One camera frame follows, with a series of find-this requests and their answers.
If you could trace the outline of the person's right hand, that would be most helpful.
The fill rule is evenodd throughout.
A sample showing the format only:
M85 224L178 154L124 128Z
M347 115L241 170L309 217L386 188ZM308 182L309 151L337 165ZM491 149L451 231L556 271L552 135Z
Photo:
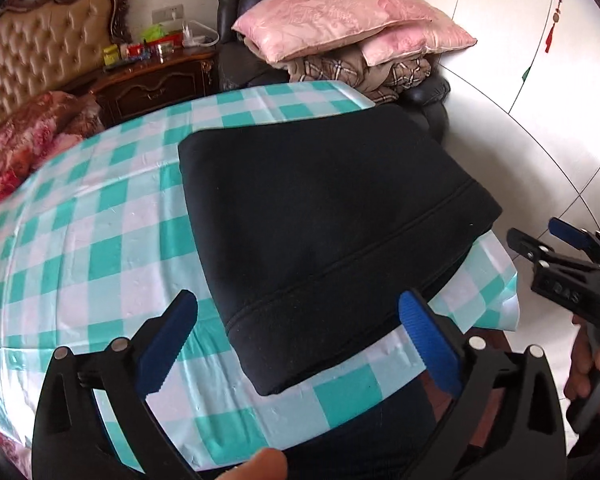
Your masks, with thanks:
M600 371L600 346L597 350L592 350L583 318L573 315L572 322L579 326L579 331L571 351L571 366L564 393L570 401L575 401L587 398L591 393L592 382L588 373L593 368Z

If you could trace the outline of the person's left hand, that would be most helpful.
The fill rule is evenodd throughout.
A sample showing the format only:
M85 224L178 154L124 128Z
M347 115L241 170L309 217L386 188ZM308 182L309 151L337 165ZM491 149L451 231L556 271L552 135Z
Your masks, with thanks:
M286 480L287 460L282 451L262 448L245 463L223 472L218 480Z

